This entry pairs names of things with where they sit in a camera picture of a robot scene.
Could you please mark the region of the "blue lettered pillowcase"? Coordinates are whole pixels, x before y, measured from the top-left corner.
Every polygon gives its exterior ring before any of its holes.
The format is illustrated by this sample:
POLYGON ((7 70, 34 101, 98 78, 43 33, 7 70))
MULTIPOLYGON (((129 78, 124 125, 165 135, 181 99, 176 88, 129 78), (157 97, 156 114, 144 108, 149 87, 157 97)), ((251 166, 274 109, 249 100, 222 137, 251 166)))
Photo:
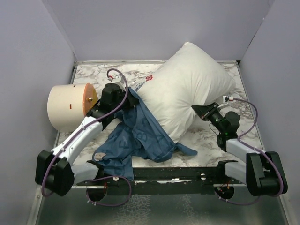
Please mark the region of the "blue lettered pillowcase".
POLYGON ((101 165, 106 174, 133 180, 133 156, 160 163, 169 160, 175 150, 188 156, 197 154, 196 150, 175 143, 137 93, 132 89, 129 91, 139 100, 139 104, 128 111, 115 114, 121 122, 92 156, 92 160, 101 165))

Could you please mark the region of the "white pillow with red logo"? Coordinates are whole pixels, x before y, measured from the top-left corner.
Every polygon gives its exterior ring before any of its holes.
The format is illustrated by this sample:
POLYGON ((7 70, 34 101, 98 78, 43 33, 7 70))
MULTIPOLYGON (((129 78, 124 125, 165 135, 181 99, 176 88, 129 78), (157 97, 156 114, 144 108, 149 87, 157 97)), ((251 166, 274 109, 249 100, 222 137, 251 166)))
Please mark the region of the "white pillow with red logo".
POLYGON ((186 42, 153 74, 132 88, 177 143, 196 118, 192 106, 215 102, 235 89, 235 81, 204 50, 186 42))

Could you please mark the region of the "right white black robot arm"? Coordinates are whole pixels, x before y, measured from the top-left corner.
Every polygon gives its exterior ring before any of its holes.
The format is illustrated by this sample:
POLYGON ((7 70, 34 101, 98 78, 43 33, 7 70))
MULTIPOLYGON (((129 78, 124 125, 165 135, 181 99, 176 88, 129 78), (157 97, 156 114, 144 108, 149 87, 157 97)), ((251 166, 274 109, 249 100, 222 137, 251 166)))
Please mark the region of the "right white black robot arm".
POLYGON ((237 130, 240 116, 233 111, 221 115, 218 104, 193 105, 195 113, 209 121, 219 131, 218 147, 238 159, 220 161, 215 172, 216 180, 226 183, 234 178, 245 184, 253 196, 279 196, 288 190, 288 184, 278 153, 263 151, 242 141, 237 130))

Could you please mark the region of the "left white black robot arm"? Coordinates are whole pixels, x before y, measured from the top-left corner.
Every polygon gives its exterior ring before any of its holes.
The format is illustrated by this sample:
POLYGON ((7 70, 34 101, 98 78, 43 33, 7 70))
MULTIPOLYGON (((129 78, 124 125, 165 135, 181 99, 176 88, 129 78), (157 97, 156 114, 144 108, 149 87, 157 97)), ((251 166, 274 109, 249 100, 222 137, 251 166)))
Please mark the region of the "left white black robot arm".
POLYGON ((75 184, 90 181, 98 185, 103 181, 103 169, 91 160, 82 165, 74 161, 88 143, 100 134, 120 110, 128 110, 138 104, 127 84, 108 83, 101 98, 88 110, 75 131, 51 151, 43 150, 37 157, 35 182, 45 190, 59 196, 66 195, 75 184))

